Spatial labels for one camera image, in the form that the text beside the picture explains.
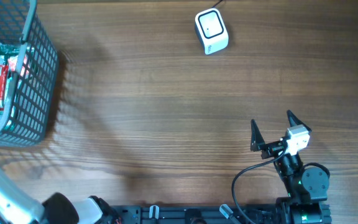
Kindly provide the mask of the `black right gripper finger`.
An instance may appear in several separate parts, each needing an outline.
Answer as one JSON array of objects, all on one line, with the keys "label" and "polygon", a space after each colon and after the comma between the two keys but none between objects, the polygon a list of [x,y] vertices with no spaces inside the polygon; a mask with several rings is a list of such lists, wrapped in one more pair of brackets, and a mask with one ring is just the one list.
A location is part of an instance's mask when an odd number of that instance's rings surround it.
[{"label": "black right gripper finger", "polygon": [[298,125],[303,125],[308,132],[311,132],[311,128],[308,127],[304,122],[302,122],[300,119],[298,119],[291,110],[287,110],[287,117],[288,117],[288,122],[290,123],[291,127],[294,126],[298,126]]},{"label": "black right gripper finger", "polygon": [[256,121],[252,119],[250,124],[251,124],[250,150],[254,152],[260,151],[261,150],[260,147],[265,144],[265,141],[260,133]]}]

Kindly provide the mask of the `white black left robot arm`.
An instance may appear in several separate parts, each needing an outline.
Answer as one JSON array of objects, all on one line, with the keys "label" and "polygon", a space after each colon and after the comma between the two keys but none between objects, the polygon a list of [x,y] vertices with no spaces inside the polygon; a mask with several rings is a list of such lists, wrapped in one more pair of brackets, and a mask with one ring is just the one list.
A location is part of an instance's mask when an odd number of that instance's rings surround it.
[{"label": "white black left robot arm", "polygon": [[103,199],[90,196],[78,202],[55,193],[39,202],[21,190],[0,169],[0,223],[88,224],[122,223]]}]

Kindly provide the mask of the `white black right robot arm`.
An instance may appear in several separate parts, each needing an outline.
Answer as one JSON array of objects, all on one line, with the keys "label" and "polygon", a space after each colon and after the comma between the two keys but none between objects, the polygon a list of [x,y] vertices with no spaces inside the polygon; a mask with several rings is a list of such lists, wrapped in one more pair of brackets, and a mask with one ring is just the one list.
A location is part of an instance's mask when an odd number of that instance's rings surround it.
[{"label": "white black right robot arm", "polygon": [[309,144],[311,128],[287,111],[290,127],[278,141],[266,143],[255,120],[251,125],[251,151],[260,151],[262,159],[272,159],[287,191],[276,199],[280,223],[331,223],[328,199],[330,172],[317,162],[303,163],[300,151]]}]

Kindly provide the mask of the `white barcode scanner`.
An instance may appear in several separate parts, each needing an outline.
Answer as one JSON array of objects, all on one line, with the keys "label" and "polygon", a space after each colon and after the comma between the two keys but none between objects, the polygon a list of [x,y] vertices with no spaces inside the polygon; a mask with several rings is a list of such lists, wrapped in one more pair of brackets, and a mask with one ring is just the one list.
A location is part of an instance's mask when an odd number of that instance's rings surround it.
[{"label": "white barcode scanner", "polygon": [[195,32],[206,55],[211,55],[228,46],[229,35],[225,23],[220,11],[214,7],[197,13]]}]

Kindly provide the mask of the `grey plastic mesh basket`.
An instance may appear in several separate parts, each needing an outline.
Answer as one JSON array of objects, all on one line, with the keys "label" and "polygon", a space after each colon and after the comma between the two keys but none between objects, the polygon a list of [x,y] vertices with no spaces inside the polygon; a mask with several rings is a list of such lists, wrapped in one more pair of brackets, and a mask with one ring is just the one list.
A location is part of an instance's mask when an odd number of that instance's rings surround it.
[{"label": "grey plastic mesh basket", "polygon": [[45,137],[57,79],[57,50],[37,15],[37,1],[0,1],[0,43],[18,47],[4,83],[0,147],[27,147]]}]

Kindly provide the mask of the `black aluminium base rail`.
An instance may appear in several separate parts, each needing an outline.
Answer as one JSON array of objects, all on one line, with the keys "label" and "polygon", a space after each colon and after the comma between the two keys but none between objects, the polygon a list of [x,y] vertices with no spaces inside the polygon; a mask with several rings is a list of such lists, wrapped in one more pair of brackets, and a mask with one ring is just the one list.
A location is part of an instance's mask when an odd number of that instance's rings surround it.
[{"label": "black aluminium base rail", "polygon": [[312,223],[331,224],[329,205],[255,204],[242,208],[247,220],[236,207],[150,207],[113,206],[119,223],[192,224],[192,223]]}]

